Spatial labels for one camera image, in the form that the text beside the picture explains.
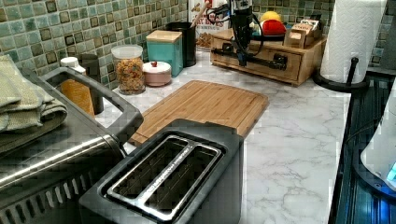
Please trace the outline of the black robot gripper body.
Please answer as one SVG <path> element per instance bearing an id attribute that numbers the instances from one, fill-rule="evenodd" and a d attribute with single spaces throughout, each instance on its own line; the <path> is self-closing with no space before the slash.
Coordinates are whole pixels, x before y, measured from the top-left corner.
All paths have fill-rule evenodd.
<path id="1" fill-rule="evenodd" d="M 246 51 L 251 38 L 252 7 L 243 7 L 242 9 L 233 7 L 231 14 L 231 24 L 233 29 L 233 46 L 240 50 Z"/>

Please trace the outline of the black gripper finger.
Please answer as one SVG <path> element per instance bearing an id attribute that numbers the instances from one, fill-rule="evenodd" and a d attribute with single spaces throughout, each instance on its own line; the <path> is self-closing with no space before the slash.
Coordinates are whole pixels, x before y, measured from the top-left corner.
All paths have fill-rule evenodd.
<path id="1" fill-rule="evenodd" d="M 247 65 L 247 63 L 248 63 L 248 52 L 246 51 L 246 50 L 243 50 L 244 51 L 244 65 Z"/>
<path id="2" fill-rule="evenodd" d="M 237 57 L 238 57 L 238 62 L 240 66 L 244 65 L 244 54 L 241 50 L 238 50 L 237 52 Z"/>

